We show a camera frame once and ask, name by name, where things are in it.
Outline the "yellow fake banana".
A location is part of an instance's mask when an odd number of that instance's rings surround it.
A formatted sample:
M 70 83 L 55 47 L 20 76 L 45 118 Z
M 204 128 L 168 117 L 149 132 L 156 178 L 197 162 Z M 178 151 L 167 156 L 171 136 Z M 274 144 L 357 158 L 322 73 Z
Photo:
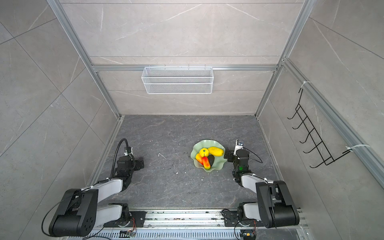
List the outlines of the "yellow fake banana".
M 225 154 L 225 151 L 223 149 L 217 148 L 217 147 L 210 147 L 208 148 L 209 154 L 215 156 L 215 157 L 221 157 Z

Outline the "green wavy fruit bowl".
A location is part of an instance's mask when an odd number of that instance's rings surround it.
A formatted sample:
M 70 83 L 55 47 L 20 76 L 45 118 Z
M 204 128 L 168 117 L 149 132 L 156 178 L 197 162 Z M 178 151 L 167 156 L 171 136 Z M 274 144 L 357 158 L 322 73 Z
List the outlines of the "green wavy fruit bowl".
M 227 159 L 224 158 L 226 150 L 219 142 L 202 140 L 193 146 L 191 159 L 194 166 L 207 173 L 221 170 Z

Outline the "dark fake avocado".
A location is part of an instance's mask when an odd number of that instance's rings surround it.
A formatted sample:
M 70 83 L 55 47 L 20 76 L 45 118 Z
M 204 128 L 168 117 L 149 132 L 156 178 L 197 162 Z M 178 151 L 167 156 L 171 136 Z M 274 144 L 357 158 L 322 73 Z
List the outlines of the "dark fake avocado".
M 209 163 L 210 163 L 210 166 L 212 167 L 214 162 L 215 162 L 215 156 L 213 155 L 209 155 L 208 156 L 208 159 L 209 159 Z

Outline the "yellow fake lemon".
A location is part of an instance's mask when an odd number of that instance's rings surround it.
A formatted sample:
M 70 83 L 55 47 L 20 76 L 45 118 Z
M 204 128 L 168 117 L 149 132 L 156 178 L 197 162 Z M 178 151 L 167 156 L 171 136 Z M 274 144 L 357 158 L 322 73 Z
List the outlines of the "yellow fake lemon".
M 208 157 L 209 156 L 209 150 L 207 148 L 202 148 L 200 151 L 199 151 L 199 154 L 202 158 L 204 157 Z

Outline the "red yellow fake mango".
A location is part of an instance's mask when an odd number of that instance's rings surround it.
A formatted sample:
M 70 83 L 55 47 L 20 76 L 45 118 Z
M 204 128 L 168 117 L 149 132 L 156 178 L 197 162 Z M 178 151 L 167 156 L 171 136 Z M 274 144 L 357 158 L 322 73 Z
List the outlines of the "red yellow fake mango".
M 199 153 L 196 154 L 195 159 L 196 159 L 201 165 L 203 165 L 203 159 L 202 159 L 202 157 L 201 157 L 201 155 L 200 155 Z

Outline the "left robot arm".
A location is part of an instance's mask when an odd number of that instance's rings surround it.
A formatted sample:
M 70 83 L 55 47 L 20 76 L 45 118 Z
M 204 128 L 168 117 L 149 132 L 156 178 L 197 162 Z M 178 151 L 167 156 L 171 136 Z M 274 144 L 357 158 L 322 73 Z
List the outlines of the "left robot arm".
M 128 188 L 135 171 L 143 169 L 144 158 L 137 160 L 133 155 L 126 155 L 115 160 L 112 175 L 105 180 L 85 189 L 69 189 L 57 209 L 48 235 L 51 237 L 86 237 L 94 227 L 118 225 L 125 227 L 133 222 L 127 204 L 109 204 L 99 207 L 99 203 L 110 196 Z

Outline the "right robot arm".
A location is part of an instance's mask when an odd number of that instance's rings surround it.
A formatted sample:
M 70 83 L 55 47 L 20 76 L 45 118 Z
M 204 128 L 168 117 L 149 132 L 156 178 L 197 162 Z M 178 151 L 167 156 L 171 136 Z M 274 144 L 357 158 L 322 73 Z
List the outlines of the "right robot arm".
M 237 218 L 240 223 L 261 222 L 266 228 L 297 226 L 300 216 L 284 181 L 271 181 L 257 176 L 249 169 L 249 155 L 245 149 L 226 150 L 224 158 L 233 163 L 234 181 L 257 195 L 256 202 L 239 204 Z

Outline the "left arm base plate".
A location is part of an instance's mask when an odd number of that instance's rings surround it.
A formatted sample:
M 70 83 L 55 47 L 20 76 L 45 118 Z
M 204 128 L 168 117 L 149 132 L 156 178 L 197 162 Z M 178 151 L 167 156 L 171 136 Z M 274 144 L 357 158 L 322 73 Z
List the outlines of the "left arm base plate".
M 146 220 L 145 211 L 133 211 L 129 213 L 123 213 L 122 216 L 115 221 L 110 221 L 104 224 L 106 228 L 133 228 L 135 225 L 137 228 L 142 228 Z

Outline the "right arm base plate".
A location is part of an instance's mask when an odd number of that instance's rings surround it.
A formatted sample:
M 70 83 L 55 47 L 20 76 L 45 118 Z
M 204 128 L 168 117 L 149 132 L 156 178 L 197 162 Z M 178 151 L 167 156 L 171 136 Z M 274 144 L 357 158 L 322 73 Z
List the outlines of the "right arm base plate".
M 223 209 L 221 211 L 222 218 L 224 219 L 225 227 L 263 227 L 263 223 L 258 220 L 246 219 L 239 217 L 237 211 L 230 211 Z

